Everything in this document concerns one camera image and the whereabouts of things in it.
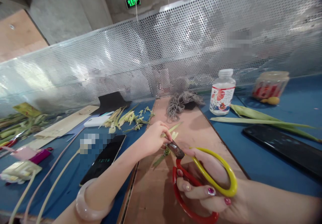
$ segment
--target jar lid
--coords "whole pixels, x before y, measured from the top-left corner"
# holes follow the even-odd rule
[[[288,77],[288,75],[289,75],[288,71],[267,71],[267,72],[261,73],[259,77],[266,78],[266,79],[280,79],[280,78],[286,78]]]

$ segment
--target bottle cap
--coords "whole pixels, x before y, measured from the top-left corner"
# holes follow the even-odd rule
[[[218,73],[219,77],[231,77],[234,73],[233,69],[224,69],[224,70],[220,70]]]

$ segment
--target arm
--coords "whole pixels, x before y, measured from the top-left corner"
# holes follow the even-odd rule
[[[183,149],[185,154],[196,157],[207,172],[223,188],[230,185],[224,167],[212,156],[198,149]],[[204,179],[194,163],[189,163],[188,171],[199,179]],[[297,194],[251,180],[238,179],[238,191],[232,198],[216,193],[204,179],[204,186],[193,187],[182,178],[178,171],[177,186],[190,199],[199,199],[206,209],[219,212],[220,217],[235,223],[251,224],[302,224],[317,223],[321,211],[321,199]]]
[[[167,138],[172,141],[168,126],[163,122],[156,122],[86,189],[85,201],[91,209],[105,210],[111,205],[134,165],[142,158],[158,151],[163,144],[169,142],[168,139],[160,137],[162,133],[165,133]],[[99,224],[101,220],[94,222],[82,220],[78,216],[75,201],[73,201],[54,221],[54,224],[65,223]]]
[[[238,180],[247,194],[250,223],[317,223],[321,200],[251,180]]]

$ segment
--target white power bank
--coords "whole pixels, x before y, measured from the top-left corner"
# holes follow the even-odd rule
[[[84,123],[84,127],[99,127],[109,118],[110,116],[93,117]]]

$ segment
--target bottle label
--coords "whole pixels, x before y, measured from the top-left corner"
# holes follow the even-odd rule
[[[220,89],[213,86],[211,90],[210,109],[228,111],[234,90],[235,87]]]

